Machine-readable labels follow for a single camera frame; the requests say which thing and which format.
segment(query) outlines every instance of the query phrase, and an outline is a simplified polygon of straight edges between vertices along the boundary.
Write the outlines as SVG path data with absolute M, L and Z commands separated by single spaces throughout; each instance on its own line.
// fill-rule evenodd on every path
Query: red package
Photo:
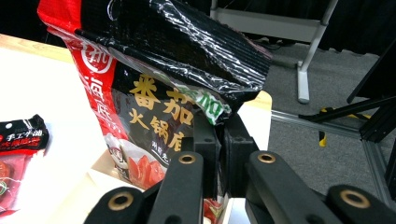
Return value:
M 204 199 L 204 216 L 210 220 L 211 224 L 218 223 L 222 211 L 222 203 L 213 199 Z
M 13 204 L 32 155 L 45 149 L 50 135 L 44 120 L 31 119 L 0 122 L 0 217 L 13 214 Z
M 161 3 L 154 2 L 129 1 L 118 6 L 114 1 L 41 0 L 37 10 L 49 32 L 59 36 L 69 48 L 120 176 L 142 189 L 163 178 L 169 161 L 182 150 L 182 138 L 192 137 L 196 112 L 204 112 L 213 125 L 227 119 L 243 102 L 257 96 L 268 68 L 267 63 L 260 63 L 268 62 L 262 50 L 250 46 L 250 41 L 233 30 L 216 24 L 226 31 L 223 33 L 206 26 L 206 22 L 213 21 L 196 15 L 180 1 L 163 1 L 166 3 L 163 6 L 172 13 L 157 10 Z M 145 7 L 131 7 L 131 4 Z M 136 8 L 139 9 L 134 13 L 128 11 Z M 153 16 L 136 16 L 147 8 Z M 180 15 L 177 9 L 183 9 L 191 20 Z M 118 18 L 116 14 L 120 11 L 123 14 Z M 193 23 L 191 26 L 173 24 L 166 15 L 177 15 L 170 21 L 184 18 Z M 139 23 L 139 29 L 129 20 L 131 16 L 144 22 Z M 165 21 L 149 20 L 155 18 Z M 175 31 L 175 27 L 179 29 L 175 34 L 166 32 Z M 210 32 L 201 29 L 203 27 L 214 34 L 208 38 Z M 164 28 L 162 32 L 166 35 L 158 35 L 157 28 Z M 129 35 L 133 31 L 137 31 L 136 35 Z M 204 45 L 201 38 L 209 43 Z M 128 45 L 123 40 L 136 42 Z M 221 43 L 230 43 L 228 40 L 233 43 L 225 44 L 224 50 L 219 49 Z M 147 47 L 161 50 L 152 51 Z M 224 55 L 233 52 L 228 47 L 235 47 L 232 57 Z M 245 68 L 243 62 L 258 62 L 260 64 L 254 67 L 262 69 L 257 72 L 251 66 Z M 209 215 L 214 215 L 213 223 L 222 209 L 217 205 L 211 204 L 210 209 L 206 209 Z

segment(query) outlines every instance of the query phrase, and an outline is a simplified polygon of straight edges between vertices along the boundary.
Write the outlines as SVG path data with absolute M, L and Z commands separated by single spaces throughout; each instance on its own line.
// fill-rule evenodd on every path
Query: mounting hole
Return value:
M 119 192 L 113 195 L 113 197 L 108 201 L 108 208 L 113 211 L 120 211 L 129 207 L 133 201 L 134 196 L 130 192 Z
M 273 163 L 276 160 L 275 156 L 268 154 L 268 153 L 262 153 L 257 158 L 259 159 L 259 161 L 262 161 L 265 163 Z
M 179 157 L 178 160 L 184 164 L 192 164 L 193 162 L 195 162 L 195 157 L 192 155 L 183 155 Z
M 350 189 L 344 189 L 343 191 L 340 192 L 341 199 L 354 207 L 357 208 L 368 208 L 370 207 L 370 202 L 366 198 L 366 196 L 360 194 L 357 191 L 350 190 Z
M 306 216 L 305 220 L 309 224 L 324 224 L 323 218 L 318 217 L 317 215 L 308 215 Z
M 172 215 L 165 220 L 165 224 L 181 224 L 181 218 L 178 216 Z

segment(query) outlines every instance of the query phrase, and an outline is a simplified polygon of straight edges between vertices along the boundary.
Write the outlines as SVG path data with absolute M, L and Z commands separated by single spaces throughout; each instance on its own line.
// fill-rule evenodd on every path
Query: table surface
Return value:
M 38 114 L 50 134 L 45 156 L 29 162 L 21 182 L 21 210 L 1 223 L 82 223 L 104 192 L 129 184 L 106 171 L 106 143 L 69 50 L 0 35 L 0 62 L 0 121 Z M 268 146 L 271 104 L 262 91 L 238 111 L 260 150 Z M 240 206 L 228 203 L 224 223 L 241 223 Z

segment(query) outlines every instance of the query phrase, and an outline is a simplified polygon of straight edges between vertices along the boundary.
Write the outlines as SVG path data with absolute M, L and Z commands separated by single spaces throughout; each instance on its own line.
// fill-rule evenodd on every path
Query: tomato hot pot base package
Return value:
M 160 181 L 194 115 L 222 123 L 262 90 L 270 53 L 177 0 L 41 0 L 122 178 Z

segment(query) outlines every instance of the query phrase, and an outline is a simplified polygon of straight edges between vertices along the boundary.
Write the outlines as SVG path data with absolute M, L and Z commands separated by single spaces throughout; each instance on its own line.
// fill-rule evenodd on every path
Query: gray floor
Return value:
M 293 115 L 314 115 L 322 107 L 347 105 L 347 97 L 379 58 L 350 51 L 318 50 L 308 68 L 310 103 L 297 101 L 295 64 L 304 59 L 308 46 L 296 44 L 273 51 L 274 61 L 264 90 L 273 98 L 273 109 Z M 353 103 L 364 100 L 355 98 Z M 366 111 L 373 114 L 375 110 Z M 332 120 L 358 129 L 364 121 L 351 118 Z M 327 133 L 327 146 L 318 144 L 318 130 L 273 120 L 269 150 L 280 154 L 312 189 L 323 194 L 330 186 L 348 184 L 376 195 L 374 181 L 362 149 L 361 140 Z M 394 132 L 381 148 L 388 161 Z

